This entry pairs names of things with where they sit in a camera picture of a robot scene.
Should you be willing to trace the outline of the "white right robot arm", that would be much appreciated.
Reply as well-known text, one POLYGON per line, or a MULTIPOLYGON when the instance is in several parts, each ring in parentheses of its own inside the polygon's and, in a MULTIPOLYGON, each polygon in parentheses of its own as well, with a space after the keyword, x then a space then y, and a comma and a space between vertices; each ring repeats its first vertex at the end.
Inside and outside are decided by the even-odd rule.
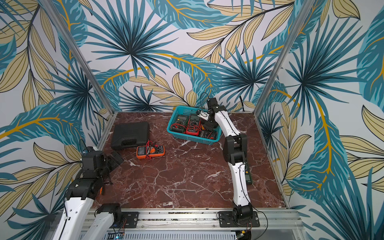
POLYGON ((220 127, 225 136, 223 156, 229 165, 232 176, 234 189, 233 219, 237 225, 246 223, 254 216, 246 183, 248 137, 235 127, 226 107, 219 105, 216 98, 209 98, 207 105, 207 115, 201 116, 204 119, 205 128, 213 130, 220 127))

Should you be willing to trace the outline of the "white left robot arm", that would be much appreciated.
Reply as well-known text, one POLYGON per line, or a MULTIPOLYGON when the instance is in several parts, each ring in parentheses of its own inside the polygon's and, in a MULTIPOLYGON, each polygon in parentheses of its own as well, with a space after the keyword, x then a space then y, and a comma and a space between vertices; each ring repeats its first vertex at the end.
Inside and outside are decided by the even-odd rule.
MULTIPOLYGON (((64 196, 64 212, 53 236, 54 240, 77 240, 97 195, 102 193, 106 179, 124 159, 117 152, 106 155, 88 147, 81 157, 81 170, 64 196)), ((94 213, 95 219, 84 240, 100 240, 110 228, 126 223, 120 204, 103 204, 94 213)))

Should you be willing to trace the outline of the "red Aneng multimeter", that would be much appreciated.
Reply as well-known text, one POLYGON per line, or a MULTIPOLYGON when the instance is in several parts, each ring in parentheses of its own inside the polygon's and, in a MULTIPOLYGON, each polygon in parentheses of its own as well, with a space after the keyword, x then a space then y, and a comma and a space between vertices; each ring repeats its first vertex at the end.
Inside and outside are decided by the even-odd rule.
POLYGON ((190 115, 187 124, 186 134, 191 136, 199 136, 201 132, 201 119, 198 115, 190 115))

